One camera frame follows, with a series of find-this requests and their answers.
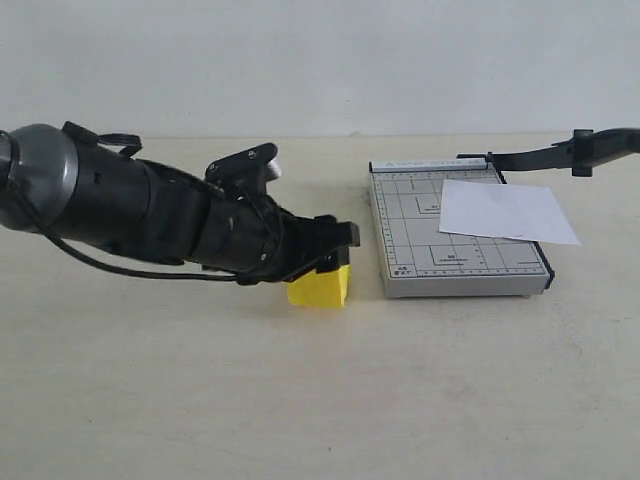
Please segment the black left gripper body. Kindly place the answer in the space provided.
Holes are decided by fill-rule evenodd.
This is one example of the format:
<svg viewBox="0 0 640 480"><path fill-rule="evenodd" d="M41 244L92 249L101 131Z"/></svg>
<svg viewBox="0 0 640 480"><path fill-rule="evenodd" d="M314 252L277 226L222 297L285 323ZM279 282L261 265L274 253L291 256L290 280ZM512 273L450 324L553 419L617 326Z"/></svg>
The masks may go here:
<svg viewBox="0 0 640 480"><path fill-rule="evenodd" d="M267 197L211 201L189 260L242 285L291 281L320 259L310 226Z"/></svg>

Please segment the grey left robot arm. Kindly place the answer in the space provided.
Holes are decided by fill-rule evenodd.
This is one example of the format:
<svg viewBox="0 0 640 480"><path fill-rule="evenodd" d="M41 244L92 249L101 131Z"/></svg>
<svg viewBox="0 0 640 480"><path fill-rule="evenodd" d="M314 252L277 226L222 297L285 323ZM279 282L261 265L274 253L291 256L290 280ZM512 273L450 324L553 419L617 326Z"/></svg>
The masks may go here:
<svg viewBox="0 0 640 480"><path fill-rule="evenodd" d="M277 146L211 162L202 177L141 157L138 136L76 123L1 135L1 224L96 269L149 280L291 283L343 267L360 230L298 216L267 191Z"/></svg>

